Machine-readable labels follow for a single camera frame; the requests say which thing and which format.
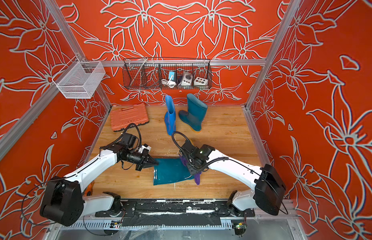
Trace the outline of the dark teal rubber boot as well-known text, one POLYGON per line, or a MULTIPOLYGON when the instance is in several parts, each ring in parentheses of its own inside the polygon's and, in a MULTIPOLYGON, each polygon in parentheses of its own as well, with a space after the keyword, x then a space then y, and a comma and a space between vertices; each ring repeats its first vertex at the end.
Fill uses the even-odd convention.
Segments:
POLYGON ((154 186, 194 180, 194 176, 190 174, 180 158, 164 158, 156 159, 156 161, 159 164, 154 167, 154 186))

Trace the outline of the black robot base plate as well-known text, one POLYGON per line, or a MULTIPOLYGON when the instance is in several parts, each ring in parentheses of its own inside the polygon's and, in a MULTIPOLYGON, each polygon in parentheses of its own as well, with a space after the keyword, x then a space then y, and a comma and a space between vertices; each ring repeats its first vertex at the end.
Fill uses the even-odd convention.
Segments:
POLYGON ((240 211, 226 199, 122 199, 115 217, 145 215, 210 214, 217 217, 254 217, 254 209, 240 211))

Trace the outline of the blue rubber boot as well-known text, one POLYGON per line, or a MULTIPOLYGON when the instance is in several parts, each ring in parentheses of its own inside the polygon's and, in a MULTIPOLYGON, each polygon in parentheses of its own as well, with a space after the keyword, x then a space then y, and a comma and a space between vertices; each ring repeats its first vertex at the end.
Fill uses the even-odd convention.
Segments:
POLYGON ((165 113, 164 121, 166 125, 167 134, 171 136, 176 131, 176 110, 173 99, 167 95, 165 97, 167 112, 165 113))

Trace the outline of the purple cloth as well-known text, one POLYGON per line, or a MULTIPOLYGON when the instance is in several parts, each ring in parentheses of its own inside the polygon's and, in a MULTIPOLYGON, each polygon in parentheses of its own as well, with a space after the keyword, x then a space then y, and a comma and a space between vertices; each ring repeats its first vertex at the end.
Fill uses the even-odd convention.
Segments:
MULTIPOLYGON (((185 157, 183 157, 183 156, 180 156, 180 160, 181 160, 181 162, 182 162, 182 164, 185 166, 185 167, 187 167, 187 160, 186 160, 186 158, 185 157)), ((194 175, 194 181, 195 181, 195 183, 199 186, 200 185, 200 183, 201 183, 201 174, 202 174, 202 172, 199 172, 199 173, 196 173, 195 175, 194 175)))

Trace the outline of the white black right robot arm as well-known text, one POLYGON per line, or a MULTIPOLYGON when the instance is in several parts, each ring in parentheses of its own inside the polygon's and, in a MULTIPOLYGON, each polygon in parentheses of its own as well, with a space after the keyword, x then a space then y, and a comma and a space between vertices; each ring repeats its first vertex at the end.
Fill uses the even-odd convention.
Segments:
POLYGON ((259 208, 265 213, 277 216, 283 207, 286 185, 277 170, 269 164, 250 165, 219 150, 203 145, 195 147, 190 141, 178 147, 186 166, 192 175, 206 169, 224 173, 249 187, 248 190, 234 193, 231 205, 240 211, 259 208))

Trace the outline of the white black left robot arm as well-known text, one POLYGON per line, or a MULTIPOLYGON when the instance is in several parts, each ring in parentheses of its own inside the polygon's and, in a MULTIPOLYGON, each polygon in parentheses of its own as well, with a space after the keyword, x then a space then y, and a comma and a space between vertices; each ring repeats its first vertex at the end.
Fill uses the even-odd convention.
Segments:
POLYGON ((116 141, 102 146, 100 153, 82 167, 62 178, 53 177, 47 182, 40 215, 68 227, 78 219, 97 212, 106 212, 111 216, 121 214, 123 205, 120 195, 103 192, 87 196, 85 190, 100 174, 119 162, 132 163, 137 171, 158 166, 159 163, 150 156, 150 146, 135 146, 139 141, 134 135, 122 134, 116 141))

